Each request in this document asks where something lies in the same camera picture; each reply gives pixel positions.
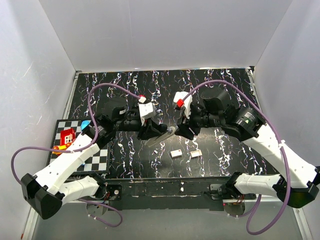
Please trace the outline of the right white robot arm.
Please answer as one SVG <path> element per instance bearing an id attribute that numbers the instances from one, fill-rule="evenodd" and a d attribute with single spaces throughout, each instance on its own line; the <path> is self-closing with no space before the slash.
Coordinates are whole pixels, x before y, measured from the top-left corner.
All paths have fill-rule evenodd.
<path id="1" fill-rule="evenodd" d="M 236 107 L 229 93 L 208 88 L 201 103 L 187 92 L 176 92 L 173 104 L 182 109 L 175 135 L 193 140 L 202 128 L 221 128 L 230 137 L 259 153 L 276 170 L 274 175 L 249 175 L 235 172 L 214 190 L 219 197 L 237 199 L 241 195 L 260 194 L 281 201 L 289 195 L 288 206 L 299 209 L 314 201 L 319 193 L 320 168 L 299 157 L 285 143 L 279 143 L 265 119 L 250 107 Z"/>

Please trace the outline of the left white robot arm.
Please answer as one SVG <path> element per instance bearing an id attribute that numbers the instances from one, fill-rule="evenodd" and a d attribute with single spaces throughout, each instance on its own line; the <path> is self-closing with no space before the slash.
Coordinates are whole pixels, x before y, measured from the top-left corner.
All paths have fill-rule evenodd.
<path id="1" fill-rule="evenodd" d="M 135 101 L 132 109 L 127 109 L 124 98 L 108 99 L 104 108 L 94 115 L 91 123 L 69 146 L 67 153 L 61 153 L 35 175 L 27 173 L 21 178 L 24 199 L 44 220 L 55 215 L 62 205 L 82 197 L 103 199 L 108 191 L 107 181 L 102 176 L 93 173 L 72 182 L 67 182 L 67 179 L 111 142 L 117 132 L 137 132 L 137 138 L 143 141 L 162 137 L 168 132 L 168 127 L 154 122 L 155 114 L 155 106 L 151 102 Z"/>

